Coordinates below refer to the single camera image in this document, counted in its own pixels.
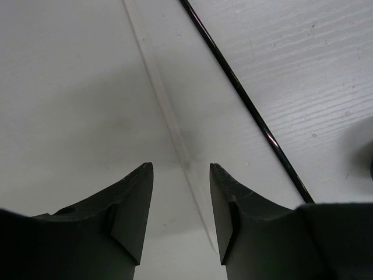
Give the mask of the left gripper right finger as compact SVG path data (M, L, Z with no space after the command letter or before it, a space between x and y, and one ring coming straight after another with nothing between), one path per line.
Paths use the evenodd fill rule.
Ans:
M228 279L371 279L372 204L280 206L210 165Z

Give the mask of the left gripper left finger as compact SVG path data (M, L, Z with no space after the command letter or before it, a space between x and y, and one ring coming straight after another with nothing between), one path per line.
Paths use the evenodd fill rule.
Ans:
M117 183L56 213L1 210L2 279L132 279L153 191L144 163Z

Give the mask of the white plastic chopstick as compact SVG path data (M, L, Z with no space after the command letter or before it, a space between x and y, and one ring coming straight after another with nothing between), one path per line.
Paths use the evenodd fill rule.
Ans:
M216 237L214 236L213 219L210 211L209 201L207 200L207 193L204 190L201 182L197 179L196 171L185 145L184 137L182 135L178 120L175 116L174 107L171 104L171 99L166 89L166 84L164 83L154 48L149 41L145 23L139 13L139 9L136 6L135 1L123 1L123 4L129 24L131 25L132 33L135 36L136 43L138 45L140 56L146 68L154 95L156 96L159 104L174 149L178 156L181 169L191 191L207 238L213 251L218 253L219 249L217 248L217 241Z

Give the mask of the black chopstick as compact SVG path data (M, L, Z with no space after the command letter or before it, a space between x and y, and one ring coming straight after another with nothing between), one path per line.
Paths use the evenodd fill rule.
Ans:
M219 64L221 70L224 72L225 76L231 83L232 87L236 91L238 97L242 101L243 105L251 115L252 119L254 120L255 124L261 131L263 137L266 139L267 143L269 144L271 150L277 157L278 161L282 165L284 171L287 173L289 179L292 181L294 187L296 188L297 192L299 193L300 197L306 204L313 204L315 201L311 197L309 191L307 190L306 186L300 179L299 175L297 174L296 170L293 168L293 165L290 163L288 157L282 150L281 146L279 145L278 141L276 140L275 136L271 132L268 125L265 123L264 119L262 118L261 114L259 113L258 109L255 107L254 103L250 99L248 93L244 89L243 85L237 78L236 74L234 73L233 69L231 68L230 64L224 57L223 53L218 48L217 44L213 40L212 36L208 32L205 25L202 23L201 19L199 18L198 14L195 12L194 8L187 0L180 0L179 3L183 7L184 11L192 21L193 25L199 32L200 36L203 38L203 41L207 45L208 49L214 56L216 62Z

